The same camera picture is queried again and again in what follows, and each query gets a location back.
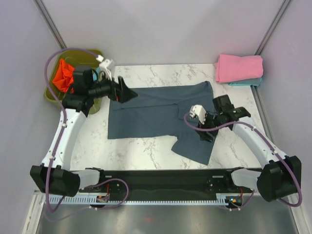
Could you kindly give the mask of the grey-blue t shirt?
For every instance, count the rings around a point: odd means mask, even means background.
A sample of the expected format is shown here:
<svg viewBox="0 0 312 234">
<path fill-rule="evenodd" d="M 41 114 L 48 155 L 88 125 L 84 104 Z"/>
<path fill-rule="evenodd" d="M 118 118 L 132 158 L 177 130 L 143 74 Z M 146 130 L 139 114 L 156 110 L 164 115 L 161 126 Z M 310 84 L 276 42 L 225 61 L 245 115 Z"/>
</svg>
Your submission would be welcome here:
<svg viewBox="0 0 312 234">
<path fill-rule="evenodd" d="M 135 88 L 138 96 L 126 103 L 110 102 L 108 139 L 173 136 L 171 150 L 201 164 L 208 164 L 214 141 L 200 140 L 184 122 L 193 105 L 214 112 L 213 88 L 208 81 L 196 85 Z"/>
</svg>

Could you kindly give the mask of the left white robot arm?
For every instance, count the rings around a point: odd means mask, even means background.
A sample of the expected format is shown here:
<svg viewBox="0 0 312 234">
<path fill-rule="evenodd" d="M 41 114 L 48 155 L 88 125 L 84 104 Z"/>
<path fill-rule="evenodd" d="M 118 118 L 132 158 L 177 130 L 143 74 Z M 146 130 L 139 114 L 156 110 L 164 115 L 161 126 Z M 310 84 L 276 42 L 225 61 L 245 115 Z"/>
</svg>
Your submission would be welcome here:
<svg viewBox="0 0 312 234">
<path fill-rule="evenodd" d="M 70 171 L 73 148 L 96 98 L 108 97 L 119 103 L 128 102 L 138 95 L 119 76 L 117 81 L 104 77 L 96 82 L 90 66 L 77 66 L 73 83 L 62 100 L 62 111 L 50 149 L 39 166 L 32 166 L 30 176 L 45 194 L 74 197 L 77 192 L 91 186 L 101 192 L 107 186 L 99 169 Z"/>
</svg>

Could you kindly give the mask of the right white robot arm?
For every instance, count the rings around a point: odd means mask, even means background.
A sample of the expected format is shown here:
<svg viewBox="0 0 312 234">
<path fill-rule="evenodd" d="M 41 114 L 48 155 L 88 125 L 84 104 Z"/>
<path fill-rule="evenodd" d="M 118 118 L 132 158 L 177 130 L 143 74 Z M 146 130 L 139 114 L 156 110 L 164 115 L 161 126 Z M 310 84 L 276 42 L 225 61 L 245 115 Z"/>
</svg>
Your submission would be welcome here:
<svg viewBox="0 0 312 234">
<path fill-rule="evenodd" d="M 280 200 L 291 206 L 301 205 L 302 163 L 297 156 L 288 156 L 275 146 L 257 128 L 251 114 L 244 107 L 234 107 L 228 95 L 213 99 L 215 114 L 210 114 L 202 105 L 194 105 L 189 116 L 199 120 L 195 130 L 202 140 L 209 140 L 219 129 L 228 127 L 240 137 L 257 158 L 261 171 L 246 168 L 233 169 L 223 179 L 229 192 L 239 187 L 257 190 L 262 198 L 271 202 Z"/>
</svg>

